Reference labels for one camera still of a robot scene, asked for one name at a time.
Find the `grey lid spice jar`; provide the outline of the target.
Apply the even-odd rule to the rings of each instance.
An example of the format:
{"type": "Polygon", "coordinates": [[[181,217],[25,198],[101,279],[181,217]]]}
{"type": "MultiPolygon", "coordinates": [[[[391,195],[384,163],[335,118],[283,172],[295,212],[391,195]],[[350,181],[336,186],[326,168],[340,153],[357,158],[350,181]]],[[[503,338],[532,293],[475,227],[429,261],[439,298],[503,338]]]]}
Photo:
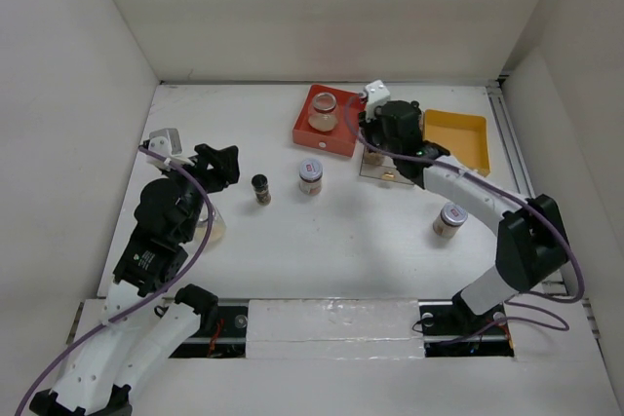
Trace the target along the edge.
{"type": "Polygon", "coordinates": [[[322,190],[323,166],[314,158],[303,160],[299,165],[299,189],[302,193],[315,196],[322,190]]]}
{"type": "Polygon", "coordinates": [[[455,203],[445,203],[432,224],[435,234],[451,239],[468,219],[467,211],[455,203]]]}

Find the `glass jar under left arm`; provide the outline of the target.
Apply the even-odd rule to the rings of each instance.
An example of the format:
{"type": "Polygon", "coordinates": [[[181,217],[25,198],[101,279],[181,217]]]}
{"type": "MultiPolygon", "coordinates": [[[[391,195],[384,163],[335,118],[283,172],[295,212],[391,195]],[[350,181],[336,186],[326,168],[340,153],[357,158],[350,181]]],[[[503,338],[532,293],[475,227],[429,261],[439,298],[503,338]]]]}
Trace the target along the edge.
{"type": "Polygon", "coordinates": [[[194,232],[194,240],[197,243],[200,243],[206,235],[210,214],[213,220],[213,224],[211,227],[208,244],[210,245],[217,243],[225,234],[226,224],[217,207],[212,206],[211,210],[208,210],[206,206],[203,206],[194,232]]]}

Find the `pink lid spice bottle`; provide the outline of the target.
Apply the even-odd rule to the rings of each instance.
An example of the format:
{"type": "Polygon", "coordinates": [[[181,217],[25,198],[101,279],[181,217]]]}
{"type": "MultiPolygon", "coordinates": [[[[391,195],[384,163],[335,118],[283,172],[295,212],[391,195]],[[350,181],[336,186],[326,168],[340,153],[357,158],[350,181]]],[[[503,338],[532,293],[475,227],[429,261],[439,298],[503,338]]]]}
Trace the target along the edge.
{"type": "Polygon", "coordinates": [[[385,157],[378,153],[366,149],[363,155],[363,161],[369,165],[380,166],[383,164],[385,157]]]}

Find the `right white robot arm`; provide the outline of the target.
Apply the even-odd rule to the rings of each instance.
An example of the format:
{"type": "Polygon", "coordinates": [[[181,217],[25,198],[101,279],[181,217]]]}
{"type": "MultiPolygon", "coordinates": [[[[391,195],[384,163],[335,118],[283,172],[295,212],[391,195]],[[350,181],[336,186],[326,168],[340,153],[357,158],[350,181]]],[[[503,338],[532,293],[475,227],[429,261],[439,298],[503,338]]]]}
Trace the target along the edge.
{"type": "Polygon", "coordinates": [[[447,148],[423,137],[420,117],[415,101],[368,102],[358,116],[358,137],[414,185],[465,209],[495,235],[493,266],[454,294],[448,314],[462,333],[483,332],[497,306],[532,293],[572,261],[561,214],[548,196],[507,192],[461,166],[447,148]]]}

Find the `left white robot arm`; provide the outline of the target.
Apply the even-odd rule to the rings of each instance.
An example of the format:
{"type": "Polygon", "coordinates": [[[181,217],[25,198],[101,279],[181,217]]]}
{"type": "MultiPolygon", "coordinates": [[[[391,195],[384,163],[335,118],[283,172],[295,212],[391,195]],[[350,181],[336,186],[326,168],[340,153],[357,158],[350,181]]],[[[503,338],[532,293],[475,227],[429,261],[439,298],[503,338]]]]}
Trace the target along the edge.
{"type": "Polygon", "coordinates": [[[113,270],[98,324],[49,365],[75,360],[47,390],[32,386],[19,404],[36,415],[129,415],[145,381],[187,338],[211,332],[217,297],[195,284],[182,287],[167,307],[159,301],[194,266],[188,254],[201,220],[209,235],[216,211],[209,196],[240,178],[239,149],[194,148],[185,159],[156,139],[138,148],[161,177],[140,192],[136,226],[113,270]]]}

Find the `glass jar steel rim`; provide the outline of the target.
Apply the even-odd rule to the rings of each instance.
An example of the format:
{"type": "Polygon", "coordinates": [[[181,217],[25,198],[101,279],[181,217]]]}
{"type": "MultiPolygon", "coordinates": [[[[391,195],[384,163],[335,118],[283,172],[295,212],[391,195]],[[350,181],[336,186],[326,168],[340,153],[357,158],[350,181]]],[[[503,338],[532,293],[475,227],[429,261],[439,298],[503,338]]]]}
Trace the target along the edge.
{"type": "Polygon", "coordinates": [[[317,93],[308,106],[308,125],[317,132],[332,132],[338,124],[338,106],[334,94],[317,93]]]}

